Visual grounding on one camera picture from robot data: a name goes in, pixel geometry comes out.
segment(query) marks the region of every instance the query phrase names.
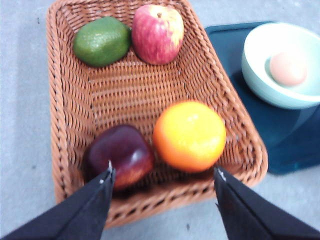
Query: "green lime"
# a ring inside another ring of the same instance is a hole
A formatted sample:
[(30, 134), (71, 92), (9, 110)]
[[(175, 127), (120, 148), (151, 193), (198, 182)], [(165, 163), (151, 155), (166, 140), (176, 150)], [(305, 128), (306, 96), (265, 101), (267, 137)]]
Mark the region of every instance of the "green lime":
[(90, 66), (104, 67), (126, 55), (130, 45), (130, 28), (106, 16), (81, 27), (73, 41), (73, 52)]

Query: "apple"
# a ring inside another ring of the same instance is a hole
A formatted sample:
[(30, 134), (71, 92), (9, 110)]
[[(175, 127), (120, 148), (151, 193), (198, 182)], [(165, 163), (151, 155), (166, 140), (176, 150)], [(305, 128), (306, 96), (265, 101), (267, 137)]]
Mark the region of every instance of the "apple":
[(184, 22), (171, 7), (147, 4), (133, 17), (132, 44), (135, 53), (145, 62), (162, 65), (171, 62), (184, 39)]
[(115, 191), (123, 190), (142, 179), (154, 166), (154, 152), (133, 126), (121, 124), (100, 134), (83, 155), (87, 181), (104, 172), (109, 160), (115, 168)]

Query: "white bowl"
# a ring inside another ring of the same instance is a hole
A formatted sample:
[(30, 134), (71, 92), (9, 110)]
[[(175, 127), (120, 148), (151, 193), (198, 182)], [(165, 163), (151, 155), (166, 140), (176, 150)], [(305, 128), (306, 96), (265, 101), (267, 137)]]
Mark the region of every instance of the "white bowl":
[[(269, 72), (269, 59), (277, 53), (297, 49), (307, 63), (306, 80), (296, 86), (279, 85)], [(264, 101), (285, 109), (304, 109), (320, 103), (320, 37), (288, 23), (266, 23), (246, 37), (242, 54), (243, 77)]]

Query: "egg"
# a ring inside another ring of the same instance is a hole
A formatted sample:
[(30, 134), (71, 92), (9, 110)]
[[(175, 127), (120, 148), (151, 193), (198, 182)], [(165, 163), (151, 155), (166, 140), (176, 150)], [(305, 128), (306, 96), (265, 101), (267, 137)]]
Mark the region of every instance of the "egg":
[(269, 63), (273, 79), (284, 86), (301, 84), (307, 78), (307, 63), (302, 54), (292, 51), (280, 52)]

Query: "dark blue tray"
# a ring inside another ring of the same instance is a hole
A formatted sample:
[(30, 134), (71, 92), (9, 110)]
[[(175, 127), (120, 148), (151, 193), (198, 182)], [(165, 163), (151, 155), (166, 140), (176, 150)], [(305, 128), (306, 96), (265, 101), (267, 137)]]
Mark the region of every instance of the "dark blue tray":
[(245, 39), (266, 22), (207, 27), (206, 33), (268, 151), (268, 171), (286, 174), (320, 164), (320, 106), (287, 110), (258, 98), (241, 70)]

